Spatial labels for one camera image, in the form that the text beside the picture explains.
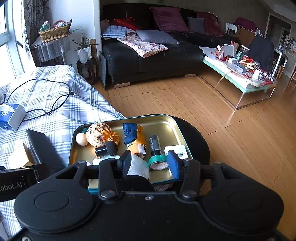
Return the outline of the light blue face mask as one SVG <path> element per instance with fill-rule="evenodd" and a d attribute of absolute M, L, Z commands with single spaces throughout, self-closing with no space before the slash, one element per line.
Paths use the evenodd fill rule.
<path fill-rule="evenodd" d="M 102 160 L 105 160 L 108 158 L 119 159 L 120 156 L 119 155 L 115 155 L 115 156 L 105 155 L 101 158 L 93 159 L 91 164 L 92 165 L 99 165 L 99 163 Z M 148 163 L 144 159 L 132 154 L 131 165 L 130 165 L 127 175 L 128 176 L 129 175 L 138 175 L 138 176 L 142 176 L 142 177 L 146 178 L 147 180 L 149 180 L 149 165 L 148 165 Z"/>

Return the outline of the black clear cylindrical bottle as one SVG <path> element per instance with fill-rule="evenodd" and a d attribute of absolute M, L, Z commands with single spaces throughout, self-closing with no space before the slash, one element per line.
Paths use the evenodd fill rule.
<path fill-rule="evenodd" d="M 159 143 L 159 137 L 158 135 L 151 135 L 149 136 L 149 146 L 151 150 L 151 156 L 161 155 L 162 150 Z"/>

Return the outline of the blue orange cloth bundle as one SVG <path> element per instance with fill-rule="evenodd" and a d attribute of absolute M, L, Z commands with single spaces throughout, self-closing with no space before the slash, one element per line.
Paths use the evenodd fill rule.
<path fill-rule="evenodd" d="M 124 144 L 133 155 L 144 159 L 147 152 L 147 142 L 144 136 L 144 128 L 137 123 L 123 123 Z"/>

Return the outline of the orange embroidered drawstring pouch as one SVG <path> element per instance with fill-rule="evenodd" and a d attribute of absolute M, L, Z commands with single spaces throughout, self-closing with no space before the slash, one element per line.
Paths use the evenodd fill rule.
<path fill-rule="evenodd" d="M 119 134 L 106 123 L 91 125 L 86 131 L 86 139 L 93 147 L 101 147 L 109 141 L 115 142 L 117 145 L 120 142 Z"/>

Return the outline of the green handled beige makeup sponge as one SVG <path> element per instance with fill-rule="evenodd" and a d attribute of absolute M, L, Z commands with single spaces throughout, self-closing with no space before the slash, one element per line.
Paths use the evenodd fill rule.
<path fill-rule="evenodd" d="M 79 132 L 76 137 L 75 137 L 75 141 L 78 145 L 80 146 L 86 146 L 88 144 L 88 140 L 86 137 L 86 132 L 87 132 L 88 128 L 84 128 L 83 130 L 81 130 L 81 132 Z"/>

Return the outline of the white paper packet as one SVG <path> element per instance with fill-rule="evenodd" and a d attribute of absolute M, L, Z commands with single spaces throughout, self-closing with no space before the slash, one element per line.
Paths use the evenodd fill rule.
<path fill-rule="evenodd" d="M 188 153 L 184 145 L 175 145 L 175 146 L 166 146 L 164 148 L 165 155 L 168 155 L 168 152 L 173 150 L 181 160 L 188 159 Z"/>

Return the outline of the green tape roll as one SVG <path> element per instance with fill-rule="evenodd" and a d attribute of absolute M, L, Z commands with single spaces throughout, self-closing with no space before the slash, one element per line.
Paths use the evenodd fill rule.
<path fill-rule="evenodd" d="M 154 155 L 149 158 L 149 167 L 152 170 L 164 170 L 168 168 L 166 155 Z"/>

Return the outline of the black makeup brush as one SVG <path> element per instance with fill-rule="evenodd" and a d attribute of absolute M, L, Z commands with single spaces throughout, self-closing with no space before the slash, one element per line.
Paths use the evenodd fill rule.
<path fill-rule="evenodd" d="M 115 156 L 118 153 L 117 144 L 116 142 L 113 142 L 113 141 L 108 141 L 105 143 L 105 145 L 95 147 L 94 150 L 95 150 L 95 155 L 98 158 L 103 157 L 105 155 Z"/>

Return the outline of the round black stool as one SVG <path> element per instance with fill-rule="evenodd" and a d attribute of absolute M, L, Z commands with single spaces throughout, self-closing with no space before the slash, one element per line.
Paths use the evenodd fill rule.
<path fill-rule="evenodd" d="M 175 116 L 173 117 L 173 119 L 185 139 L 188 150 L 192 155 L 191 159 L 200 162 L 200 178 L 190 178 L 189 173 L 187 173 L 184 180 L 173 179 L 173 186 L 164 191 L 164 193 L 175 192 L 178 194 L 178 196 L 189 199 L 198 196 L 201 186 L 204 184 L 205 173 L 202 171 L 202 168 L 209 167 L 210 150 L 204 137 L 193 125 Z"/>

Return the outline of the blue Tempo tissue box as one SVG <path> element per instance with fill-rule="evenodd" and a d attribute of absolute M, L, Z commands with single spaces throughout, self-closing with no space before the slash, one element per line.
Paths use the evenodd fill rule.
<path fill-rule="evenodd" d="M 17 131 L 27 112 L 20 104 L 1 104 L 0 126 L 2 129 Z"/>

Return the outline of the grey plaid bed sheet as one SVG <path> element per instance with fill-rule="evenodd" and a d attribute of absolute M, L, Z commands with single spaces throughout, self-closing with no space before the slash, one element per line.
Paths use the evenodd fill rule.
<path fill-rule="evenodd" d="M 9 79 L 1 74 L 1 102 L 20 104 L 27 112 L 17 131 L 1 129 L 1 166 L 20 166 L 9 156 L 18 144 L 29 146 L 27 130 L 44 133 L 68 164 L 74 131 L 83 124 L 122 119 L 114 107 L 73 67 L 37 67 Z"/>

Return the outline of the small dark wooden stand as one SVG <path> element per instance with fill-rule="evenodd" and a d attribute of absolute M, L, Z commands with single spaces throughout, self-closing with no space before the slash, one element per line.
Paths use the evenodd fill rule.
<path fill-rule="evenodd" d="M 94 57 L 81 63 L 80 60 L 76 62 L 78 73 L 86 80 L 87 83 L 94 85 L 98 80 L 98 65 Z"/>

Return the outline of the potted plant white pot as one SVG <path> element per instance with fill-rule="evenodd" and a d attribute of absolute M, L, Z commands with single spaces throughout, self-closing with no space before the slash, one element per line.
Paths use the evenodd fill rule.
<path fill-rule="evenodd" d="M 72 40 L 72 42 L 77 45 L 75 49 L 81 64 L 85 64 L 87 61 L 91 60 L 93 57 L 92 49 L 95 49 L 97 46 L 94 39 L 86 38 L 83 31 L 81 31 L 80 41 Z"/>

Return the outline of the grey cushion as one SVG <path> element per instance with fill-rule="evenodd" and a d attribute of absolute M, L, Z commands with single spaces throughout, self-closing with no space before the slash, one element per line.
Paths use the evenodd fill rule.
<path fill-rule="evenodd" d="M 155 43 L 155 44 L 168 44 L 178 45 L 179 42 L 163 31 L 157 30 L 136 30 L 138 37 L 142 42 Z"/>

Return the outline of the wicker basket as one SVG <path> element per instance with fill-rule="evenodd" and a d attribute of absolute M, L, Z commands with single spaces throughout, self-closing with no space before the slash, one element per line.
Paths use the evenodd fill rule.
<path fill-rule="evenodd" d="M 72 24 L 72 20 L 56 21 L 53 27 L 49 26 L 48 22 L 44 22 L 43 26 L 39 30 L 39 35 L 43 43 L 50 42 L 56 39 L 67 37 Z"/>

